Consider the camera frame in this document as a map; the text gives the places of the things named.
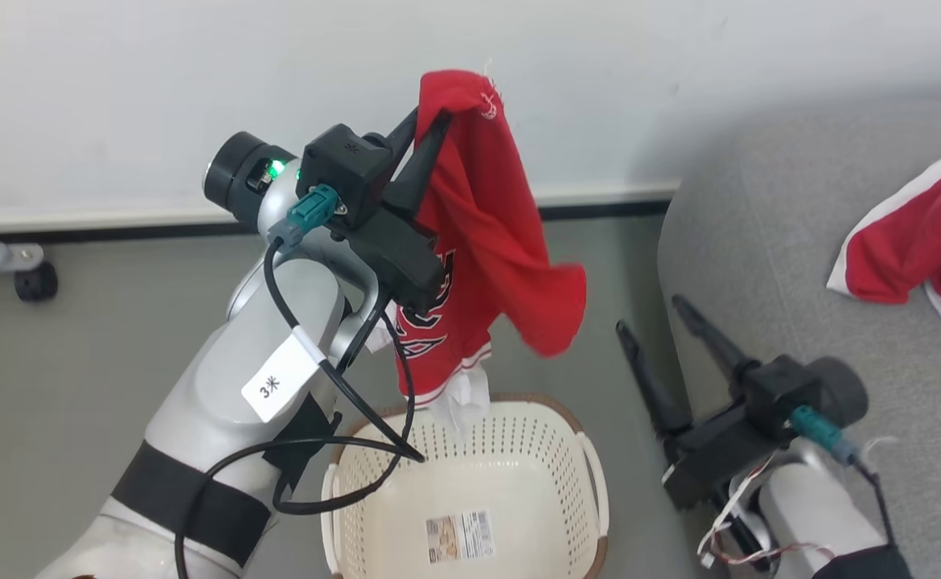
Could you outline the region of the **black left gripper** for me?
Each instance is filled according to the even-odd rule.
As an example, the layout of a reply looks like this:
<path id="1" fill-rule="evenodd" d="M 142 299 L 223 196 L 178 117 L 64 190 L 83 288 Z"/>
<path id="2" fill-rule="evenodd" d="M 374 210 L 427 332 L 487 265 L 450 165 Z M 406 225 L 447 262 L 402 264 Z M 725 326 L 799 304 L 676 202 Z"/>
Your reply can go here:
<path id="1" fill-rule="evenodd" d="M 377 278 L 379 289 L 405 310 L 425 314 L 434 307 L 445 270 L 435 256 L 438 234 L 417 220 L 451 114 L 435 115 L 416 137 L 418 107 L 388 138 L 360 137 L 335 125 L 302 152 L 300 187 L 328 186 L 344 214 L 327 221 L 328 231 L 349 243 Z M 409 148 L 412 153 L 398 168 Z"/>

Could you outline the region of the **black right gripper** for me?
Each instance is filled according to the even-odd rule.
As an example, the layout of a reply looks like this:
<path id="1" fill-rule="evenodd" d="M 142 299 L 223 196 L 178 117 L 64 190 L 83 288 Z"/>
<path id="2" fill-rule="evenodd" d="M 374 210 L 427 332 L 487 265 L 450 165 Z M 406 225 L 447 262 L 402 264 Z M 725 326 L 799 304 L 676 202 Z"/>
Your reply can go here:
<path id="1" fill-rule="evenodd" d="M 812 368 L 790 356 L 768 363 L 751 358 L 721 333 L 683 294 L 672 306 L 688 333 L 705 345 L 730 388 L 739 396 L 713 417 L 692 423 L 687 404 L 653 371 L 641 344 L 624 319 L 615 323 L 623 355 L 646 404 L 664 457 L 673 469 L 663 487 L 679 510 L 712 497 L 717 488 L 747 466 L 768 457 L 795 437 L 787 424 L 800 406 L 819 409 L 824 386 Z"/>

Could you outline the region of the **red jersey with black lettering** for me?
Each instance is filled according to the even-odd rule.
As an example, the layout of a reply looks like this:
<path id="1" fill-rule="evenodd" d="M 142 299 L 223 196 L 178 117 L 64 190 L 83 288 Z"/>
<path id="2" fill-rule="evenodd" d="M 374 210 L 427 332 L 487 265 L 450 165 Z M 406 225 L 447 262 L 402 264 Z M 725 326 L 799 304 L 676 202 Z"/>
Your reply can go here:
<path id="1" fill-rule="evenodd" d="M 403 359 L 402 392 L 460 439 L 489 412 L 484 362 L 499 316 L 523 342 L 552 358 L 571 345 L 587 305 L 577 264 L 552 264 L 543 223 L 507 123 L 499 90 L 474 71 L 421 78 L 417 142 L 431 121 L 450 125 L 417 221 L 438 235 L 444 279 L 424 314 L 391 310 Z"/>

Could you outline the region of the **red garment with white trim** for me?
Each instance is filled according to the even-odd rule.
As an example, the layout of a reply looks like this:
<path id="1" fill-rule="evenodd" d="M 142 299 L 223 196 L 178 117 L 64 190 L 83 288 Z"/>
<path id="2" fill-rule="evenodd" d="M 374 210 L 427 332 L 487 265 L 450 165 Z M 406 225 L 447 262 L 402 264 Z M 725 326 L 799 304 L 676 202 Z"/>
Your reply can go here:
<path id="1" fill-rule="evenodd" d="M 941 316 L 941 160 L 876 205 L 847 234 L 826 286 L 883 304 L 903 304 L 922 286 Z"/>

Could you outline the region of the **grey fabric sofa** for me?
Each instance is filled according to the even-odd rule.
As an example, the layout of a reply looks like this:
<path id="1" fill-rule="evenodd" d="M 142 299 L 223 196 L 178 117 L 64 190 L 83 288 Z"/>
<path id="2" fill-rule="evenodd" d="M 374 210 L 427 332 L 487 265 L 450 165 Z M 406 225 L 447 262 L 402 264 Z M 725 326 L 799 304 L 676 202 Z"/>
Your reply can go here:
<path id="1" fill-rule="evenodd" d="M 831 355 L 869 392 L 849 430 L 875 441 L 894 534 L 916 579 L 941 579 L 941 316 L 827 287 L 870 210 L 941 160 L 941 99 L 784 113 L 721 140 L 681 183 L 658 249 L 666 298 L 683 294 L 754 358 Z"/>

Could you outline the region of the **cream perforated laundry basket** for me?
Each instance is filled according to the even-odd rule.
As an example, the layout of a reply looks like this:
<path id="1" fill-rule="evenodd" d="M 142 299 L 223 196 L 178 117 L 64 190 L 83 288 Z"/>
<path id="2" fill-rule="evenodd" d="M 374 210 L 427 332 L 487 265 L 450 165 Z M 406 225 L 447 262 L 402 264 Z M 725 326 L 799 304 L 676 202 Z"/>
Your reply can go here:
<path id="1" fill-rule="evenodd" d="M 381 451 L 332 455 L 321 499 L 382 483 L 320 517 L 332 579 L 599 579 L 609 491 L 592 441 L 557 400 L 496 393 L 466 439 L 419 412 L 409 440 L 425 461 L 403 459 L 390 474 Z M 490 513 L 496 556 L 430 564 L 425 521 L 477 510 Z"/>

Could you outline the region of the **paper label sticker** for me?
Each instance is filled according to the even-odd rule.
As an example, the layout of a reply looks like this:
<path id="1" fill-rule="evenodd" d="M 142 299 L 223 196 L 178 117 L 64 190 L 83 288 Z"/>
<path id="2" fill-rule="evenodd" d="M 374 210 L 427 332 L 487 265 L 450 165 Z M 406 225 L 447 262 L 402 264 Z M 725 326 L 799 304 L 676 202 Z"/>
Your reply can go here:
<path id="1" fill-rule="evenodd" d="M 432 565 L 482 560 L 497 554 L 487 510 L 429 518 L 424 525 Z"/>

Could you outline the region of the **white and black baseboard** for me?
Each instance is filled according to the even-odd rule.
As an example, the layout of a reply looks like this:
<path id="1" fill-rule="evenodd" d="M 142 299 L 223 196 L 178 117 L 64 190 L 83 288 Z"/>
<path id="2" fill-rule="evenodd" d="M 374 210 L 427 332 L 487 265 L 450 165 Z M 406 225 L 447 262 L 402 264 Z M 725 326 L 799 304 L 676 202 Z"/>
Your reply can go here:
<path id="1" fill-rule="evenodd" d="M 592 188 L 542 187 L 534 190 L 534 197 L 543 220 L 602 219 L 661 211 L 680 185 L 677 179 L 599 183 Z M 251 235 L 254 232 L 253 226 L 239 223 L 229 212 L 210 204 L 176 207 L 165 214 L 99 212 L 0 220 L 0 241 L 5 243 L 72 244 Z"/>

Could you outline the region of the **black caster wheel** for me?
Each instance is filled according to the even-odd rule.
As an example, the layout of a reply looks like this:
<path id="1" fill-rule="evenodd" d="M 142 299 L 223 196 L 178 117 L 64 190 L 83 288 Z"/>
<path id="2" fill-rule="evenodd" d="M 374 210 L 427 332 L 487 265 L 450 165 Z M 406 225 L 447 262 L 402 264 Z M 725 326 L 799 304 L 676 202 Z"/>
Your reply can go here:
<path id="1" fill-rule="evenodd" d="M 14 290 L 18 300 L 25 303 L 41 303 L 54 299 L 58 293 L 59 278 L 50 261 L 43 261 L 36 268 L 14 274 Z"/>

